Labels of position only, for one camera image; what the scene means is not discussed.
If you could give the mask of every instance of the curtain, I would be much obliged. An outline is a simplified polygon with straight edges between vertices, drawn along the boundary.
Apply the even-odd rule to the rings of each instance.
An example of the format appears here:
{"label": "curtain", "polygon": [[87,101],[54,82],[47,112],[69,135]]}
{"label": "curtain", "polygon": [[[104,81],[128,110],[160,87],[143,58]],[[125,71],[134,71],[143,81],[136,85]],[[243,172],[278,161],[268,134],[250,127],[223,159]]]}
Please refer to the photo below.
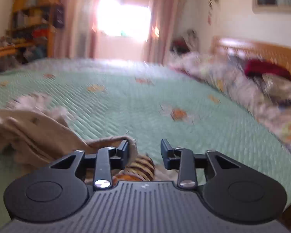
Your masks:
{"label": "curtain", "polygon": [[153,0],[145,61],[166,64],[174,29],[186,0]]}
{"label": "curtain", "polygon": [[94,58],[99,0],[61,0],[65,8],[64,29],[57,30],[55,58]]}

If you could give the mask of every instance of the quilted bed cover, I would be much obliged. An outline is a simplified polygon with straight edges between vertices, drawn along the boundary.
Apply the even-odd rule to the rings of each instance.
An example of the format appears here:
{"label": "quilted bed cover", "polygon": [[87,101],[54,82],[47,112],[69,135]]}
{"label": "quilted bed cover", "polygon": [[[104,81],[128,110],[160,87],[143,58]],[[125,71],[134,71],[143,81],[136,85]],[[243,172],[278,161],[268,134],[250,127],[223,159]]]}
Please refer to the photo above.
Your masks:
{"label": "quilted bed cover", "polygon": [[[215,149],[279,181],[291,203],[291,153],[247,110],[185,75],[145,63],[52,59],[0,74],[0,108],[31,92],[66,107],[83,139],[128,134],[155,163],[162,138],[194,153]],[[9,219],[3,191],[19,169],[11,153],[0,155],[0,226]]]}

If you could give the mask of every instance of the wooden headboard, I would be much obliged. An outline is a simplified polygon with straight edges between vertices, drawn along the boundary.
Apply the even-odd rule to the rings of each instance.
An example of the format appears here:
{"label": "wooden headboard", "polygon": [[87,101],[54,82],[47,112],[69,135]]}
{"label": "wooden headboard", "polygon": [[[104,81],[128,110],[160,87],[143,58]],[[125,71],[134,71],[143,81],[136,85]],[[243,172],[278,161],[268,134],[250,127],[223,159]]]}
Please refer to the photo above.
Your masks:
{"label": "wooden headboard", "polygon": [[214,37],[210,49],[213,54],[235,54],[240,57],[259,56],[285,67],[291,73],[291,48],[229,37]]}

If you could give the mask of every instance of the red pillow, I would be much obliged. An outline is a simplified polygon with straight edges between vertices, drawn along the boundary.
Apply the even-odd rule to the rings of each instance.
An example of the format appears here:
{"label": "red pillow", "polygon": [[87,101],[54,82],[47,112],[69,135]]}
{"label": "red pillow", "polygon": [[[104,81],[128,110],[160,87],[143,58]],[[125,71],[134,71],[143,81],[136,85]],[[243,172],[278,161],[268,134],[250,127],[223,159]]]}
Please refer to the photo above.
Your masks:
{"label": "red pillow", "polygon": [[281,66],[262,60],[249,60],[244,69],[248,77],[261,76],[262,74],[275,74],[291,81],[290,72]]}

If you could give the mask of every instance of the floral blanket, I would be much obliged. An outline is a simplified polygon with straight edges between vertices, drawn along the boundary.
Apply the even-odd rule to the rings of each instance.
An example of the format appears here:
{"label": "floral blanket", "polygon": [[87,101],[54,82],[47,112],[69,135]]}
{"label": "floral blanket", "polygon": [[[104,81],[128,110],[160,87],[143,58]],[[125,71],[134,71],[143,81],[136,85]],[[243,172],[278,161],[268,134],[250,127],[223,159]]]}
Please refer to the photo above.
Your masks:
{"label": "floral blanket", "polygon": [[255,119],[275,134],[291,152],[291,107],[274,105],[254,81],[236,67],[219,61],[190,59],[171,65],[174,69],[205,81],[246,108]]}

